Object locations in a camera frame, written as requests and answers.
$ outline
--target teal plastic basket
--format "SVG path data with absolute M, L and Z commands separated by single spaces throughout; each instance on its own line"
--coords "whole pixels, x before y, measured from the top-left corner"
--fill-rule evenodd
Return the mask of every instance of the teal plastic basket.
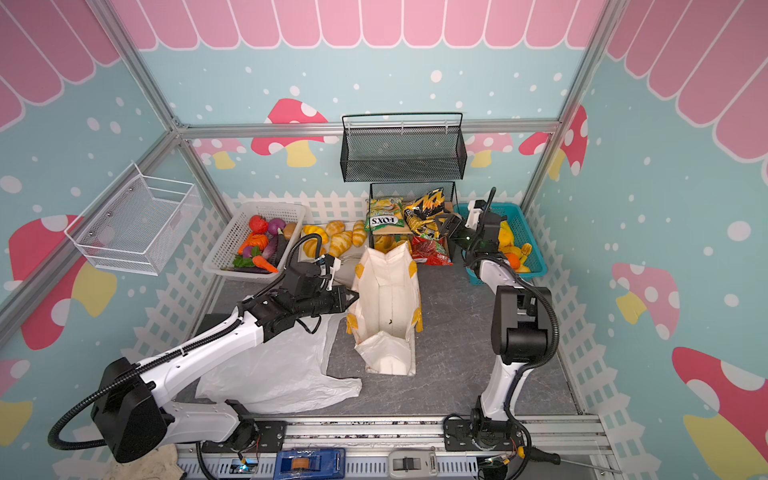
M 507 223 L 512 229 L 512 233 L 515 235 L 515 246 L 522 247 L 526 243 L 530 243 L 533 246 L 531 254 L 528 255 L 528 259 L 525 261 L 525 266 L 531 269 L 530 273 L 520 273 L 520 277 L 524 280 L 530 280 L 537 276 L 544 276 L 547 273 L 547 264 L 544 263 L 544 257 L 541 256 L 541 251 L 538 249 L 536 240 L 533 238 L 531 228 L 528 226 L 528 222 L 525 221 L 523 211 L 520 210 L 515 204 L 492 204 L 491 211 L 495 214 L 506 215 Z M 462 217 L 466 218 L 469 213 L 468 207 L 464 204 L 459 205 L 458 212 Z M 482 285 L 483 281 L 480 280 L 474 272 L 469 268 L 469 282 L 472 285 Z

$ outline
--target marble-patterned surface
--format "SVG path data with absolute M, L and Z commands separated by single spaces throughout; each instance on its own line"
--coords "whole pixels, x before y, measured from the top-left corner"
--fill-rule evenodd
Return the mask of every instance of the marble-patterned surface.
M 416 335 L 416 375 L 386 376 L 365 372 L 354 339 L 341 323 L 327 374 L 362 379 L 359 397 L 303 415 L 445 415 L 469 413 L 488 385 L 495 356 L 490 329 L 494 295 L 470 285 L 466 270 L 454 266 L 419 266 L 424 331 Z M 228 313 L 236 301 L 255 293 L 259 284 L 228 280 L 214 312 Z M 194 397 L 193 388 L 183 397 Z M 575 414 L 562 365 L 554 358 L 536 369 L 523 385 L 515 413 Z

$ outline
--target white wire mesh basket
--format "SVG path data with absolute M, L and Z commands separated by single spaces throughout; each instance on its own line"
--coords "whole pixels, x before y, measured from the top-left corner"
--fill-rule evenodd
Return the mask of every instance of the white wire mesh basket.
M 138 173 L 80 225 L 104 193 L 99 195 L 65 233 L 96 268 L 160 275 L 203 203 L 195 184 L 149 177 L 135 164 L 131 168 Z
M 222 270 L 222 267 L 232 266 L 232 260 L 237 255 L 237 249 L 240 248 L 240 245 L 251 234 L 248 222 L 253 215 L 259 215 L 266 221 L 270 221 L 273 218 L 282 218 L 286 223 L 296 222 L 294 234 L 288 242 L 283 257 L 276 265 L 278 273 L 244 273 Z M 208 273 L 215 273 L 216 275 L 228 276 L 234 280 L 246 280 L 257 283 L 271 282 L 283 270 L 288 258 L 288 252 L 296 244 L 299 237 L 301 237 L 304 215 L 306 215 L 306 207 L 299 204 L 262 201 L 244 202 L 232 216 L 232 220 L 224 228 L 221 237 L 216 241 L 214 248 L 208 254 L 208 258 L 203 262 L 203 270 Z

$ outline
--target black mounting plate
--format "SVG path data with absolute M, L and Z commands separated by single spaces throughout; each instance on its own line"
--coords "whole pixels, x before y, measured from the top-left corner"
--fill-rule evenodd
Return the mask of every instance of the black mounting plate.
M 256 422 L 261 436 L 259 437 L 259 453 L 278 453 L 283 449 L 283 440 L 286 437 L 286 426 L 288 422 Z M 254 445 L 243 453 L 255 453 L 257 446 Z M 204 442 L 203 453 L 232 453 L 226 443 Z
M 504 432 L 480 431 L 477 438 L 472 432 L 472 421 L 463 419 L 445 420 L 445 450 L 448 452 L 513 452 L 515 444 Z

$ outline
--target snack bag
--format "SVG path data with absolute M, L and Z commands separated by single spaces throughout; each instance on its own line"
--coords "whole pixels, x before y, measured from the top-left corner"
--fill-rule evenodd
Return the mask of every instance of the snack bag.
M 439 225 L 435 218 L 445 212 L 445 196 L 442 187 L 437 188 L 403 208 L 411 231 L 421 238 L 437 240 Z
M 412 256 L 417 263 L 427 265 L 453 265 L 448 254 L 448 246 L 445 237 L 439 240 L 414 237 L 411 239 Z
M 387 197 L 371 200 L 369 229 L 373 232 L 384 227 L 404 227 L 402 218 L 402 197 Z

